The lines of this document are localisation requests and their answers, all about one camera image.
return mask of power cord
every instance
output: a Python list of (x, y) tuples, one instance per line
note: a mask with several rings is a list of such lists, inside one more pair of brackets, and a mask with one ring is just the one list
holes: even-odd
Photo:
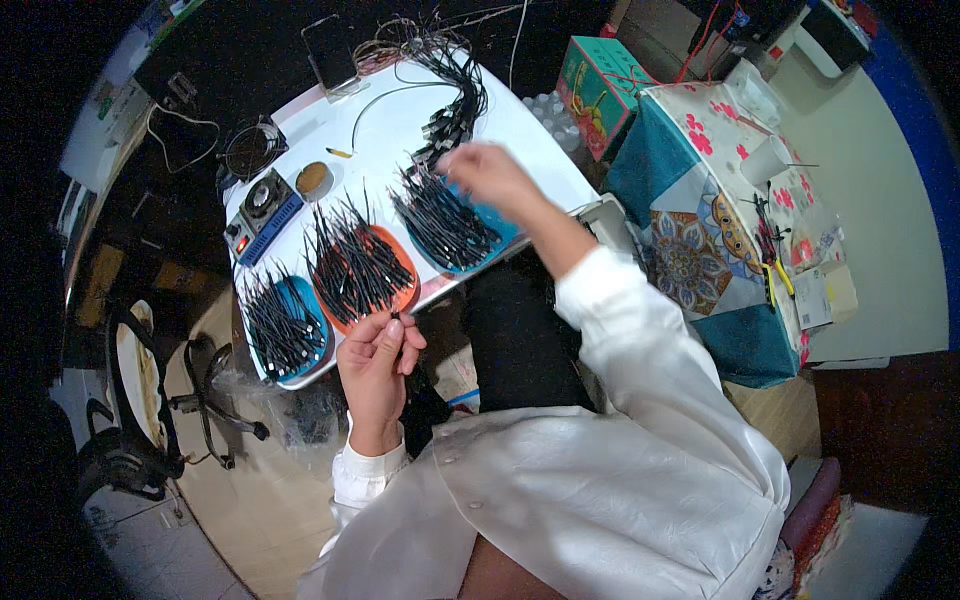
[(516, 45), (520, 42), (520, 33), (523, 31), (523, 19), (527, 16), (527, 4), (530, 0), (523, 0), (523, 11), (520, 13), (520, 25), (516, 28), (516, 37), (514, 38), (514, 51), (510, 53), (510, 75), (507, 87), (514, 91), (514, 57), (516, 56)]
[[(179, 169), (177, 169), (177, 170), (175, 171), (174, 169), (170, 168), (170, 158), (167, 156), (167, 145), (163, 143), (163, 140), (160, 139), (160, 136), (157, 135), (157, 134), (154, 132), (154, 130), (150, 129), (150, 120), (154, 118), (154, 111), (157, 110), (158, 108), (160, 109), (161, 112), (166, 112), (167, 114), (176, 115), (176, 116), (178, 116), (179, 118), (183, 119), (184, 121), (186, 121), (186, 122), (188, 122), (188, 123), (194, 123), (194, 124), (196, 124), (196, 125), (212, 125), (213, 127), (217, 128), (217, 139), (213, 140), (213, 144), (210, 146), (209, 150), (207, 150), (206, 152), (204, 152), (204, 153), (201, 154), (200, 156), (197, 156), (196, 158), (194, 158), (193, 160), (191, 160), (190, 162), (186, 163), (186, 164), (183, 165), (181, 168), (179, 168)], [(220, 139), (220, 126), (217, 125), (216, 123), (214, 123), (213, 121), (204, 121), (204, 120), (201, 120), (201, 119), (191, 119), (190, 117), (188, 117), (188, 116), (186, 116), (186, 115), (183, 115), (183, 114), (180, 114), (179, 112), (174, 112), (174, 111), (172, 111), (172, 110), (168, 110), (167, 108), (162, 107), (160, 104), (154, 104), (152, 107), (150, 107), (150, 113), (147, 115), (147, 132), (149, 132), (150, 135), (152, 135), (153, 137), (155, 137), (155, 138), (156, 138), (156, 141), (160, 142), (160, 147), (163, 149), (163, 162), (166, 163), (166, 165), (167, 165), (167, 171), (169, 171), (171, 175), (175, 175), (175, 174), (179, 173), (180, 171), (182, 171), (183, 169), (189, 167), (189, 166), (192, 165), (193, 163), (198, 162), (198, 161), (200, 161), (200, 160), (203, 160), (206, 155), (208, 155), (208, 154), (210, 154), (211, 152), (213, 152), (213, 149), (217, 147), (217, 141)]]

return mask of desk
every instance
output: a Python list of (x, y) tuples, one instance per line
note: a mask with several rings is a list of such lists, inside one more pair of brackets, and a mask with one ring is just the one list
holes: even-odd
[[(487, 113), (474, 128), (474, 139), (492, 141), (505, 146), (527, 170), (544, 195), (564, 211), (572, 211), (584, 204), (599, 200), (599, 196), (580, 174), (537, 119), (519, 99), (487, 69), (483, 69), (483, 83), (489, 96)], [(386, 188), (401, 189), (397, 171), (410, 164), (409, 155), (423, 146), (420, 128), (431, 114), (453, 101), (457, 90), (453, 87), (433, 86), (404, 90), (384, 97), (363, 115), (356, 135), (353, 158), (343, 159), (328, 154), (326, 147), (350, 152), (354, 122), (361, 110), (374, 98), (390, 89), (403, 87), (399, 76), (407, 82), (435, 82), (439, 79), (428, 70), (411, 62), (403, 62), (365, 77), (356, 94), (330, 102), (323, 98), (314, 102), (283, 124), (290, 150), (278, 157), (272, 167), (291, 186), (306, 164), (321, 160), (327, 164), (334, 182), (330, 192), (320, 200), (321, 206), (336, 205), (345, 193), (357, 202), (363, 202), (363, 181), (370, 195), (372, 220), (386, 228), (410, 255), (420, 276), (420, 299), (416, 308), (451, 291), (464, 280), (463, 276), (440, 274), (414, 248), (406, 228), (394, 213), (385, 193)], [(247, 197), (251, 186), (266, 171), (243, 184), (237, 182), (225, 193), (229, 221)], [(277, 260), (292, 275), (310, 280), (303, 259), (303, 231), (312, 227), (308, 206), (301, 209), (280, 232), (260, 261), (252, 268), (261, 271), (271, 268)], [(249, 276), (249, 270), (238, 268), (235, 280)], [(339, 345), (343, 335), (335, 334)], [(257, 373), (266, 375), (254, 357)], [(335, 358), (308, 374), (281, 383), (287, 389), (300, 389), (314, 381), (335, 364)]]
[[(607, 186), (645, 228), (656, 266), (651, 280), (684, 309), (721, 377), (767, 387), (796, 375), (809, 336), (776, 276), (777, 313), (766, 303), (754, 238), (758, 218), (750, 201), (755, 193), (766, 197), (767, 190), (744, 180), (739, 165), (767, 134), (739, 116), (722, 85), (643, 90)], [(771, 196), (768, 216), (781, 229), (792, 229), (780, 251), (788, 274), (844, 259), (838, 219), (805, 168), (774, 177)]]

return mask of white tabletop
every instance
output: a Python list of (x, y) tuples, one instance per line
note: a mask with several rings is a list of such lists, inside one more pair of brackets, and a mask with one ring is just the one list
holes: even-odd
[[(544, 195), (564, 211), (569, 212), (599, 200), (597, 193), (533, 114), (490, 71), (481, 69), (489, 105), (486, 114), (477, 121), (474, 139), (492, 141), (506, 147)], [(408, 82), (439, 80), (419, 65), (403, 62), (396, 67), (396, 75), (391, 67), (363, 78), (360, 91), (347, 98), (332, 103), (327, 98), (313, 102), (280, 125), (290, 150), (277, 158), (272, 167), (291, 188), (295, 188), (300, 169), (317, 160), (326, 163), (333, 174), (334, 183), (330, 192), (320, 200), (321, 206), (336, 205), (347, 192), (354, 204), (363, 211), (363, 180), (366, 180), (373, 222), (394, 235), (417, 268), (421, 285), (417, 308), (420, 308), (452, 290), (464, 277), (441, 275), (420, 255), (394, 213), (385, 190), (387, 187), (401, 189), (398, 168), (406, 168), (411, 164), (409, 155), (425, 143), (420, 128), (426, 125), (431, 114), (456, 98), (456, 88), (422, 87), (385, 96), (370, 107), (360, 120), (352, 158), (339, 158), (325, 150), (329, 147), (348, 153), (351, 151), (351, 133), (360, 111), (383, 92), (406, 86), (396, 76)], [(268, 171), (264, 170), (250, 183), (238, 182), (226, 192), (228, 221), (237, 213), (252, 184)], [(304, 228), (312, 230), (312, 227), (311, 209), (305, 205), (291, 218), (252, 270), (260, 272), (273, 269), (274, 260), (277, 260), (292, 275), (303, 276), (310, 281), (302, 255)], [(236, 280), (239, 282), (252, 270), (238, 267)], [(343, 335), (337, 331), (335, 338), (335, 344), (339, 345)], [(251, 354), (257, 372), (265, 377), (255, 352)], [(332, 368), (335, 360), (280, 385), (287, 389), (302, 388)]]

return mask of patterned tablecloth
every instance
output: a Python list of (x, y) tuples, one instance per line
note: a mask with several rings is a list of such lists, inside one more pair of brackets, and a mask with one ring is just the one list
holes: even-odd
[[(809, 353), (783, 283), (774, 277), (776, 313), (764, 292), (753, 199), (768, 190), (739, 171), (767, 139), (760, 129), (722, 85), (647, 88), (606, 182), (644, 230), (651, 280), (684, 309), (721, 376), (753, 387), (796, 375)], [(779, 250), (787, 273), (843, 260), (839, 220), (806, 168), (790, 167), (771, 183), (767, 214), (790, 230)]]

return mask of plastic bag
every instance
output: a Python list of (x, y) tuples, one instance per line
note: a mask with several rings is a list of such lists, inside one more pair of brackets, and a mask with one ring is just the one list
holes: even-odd
[(287, 454), (320, 480), (330, 477), (334, 455), (347, 441), (347, 398), (334, 370), (291, 392), (232, 365), (211, 382), (217, 391), (245, 398), (264, 414), (270, 435)]

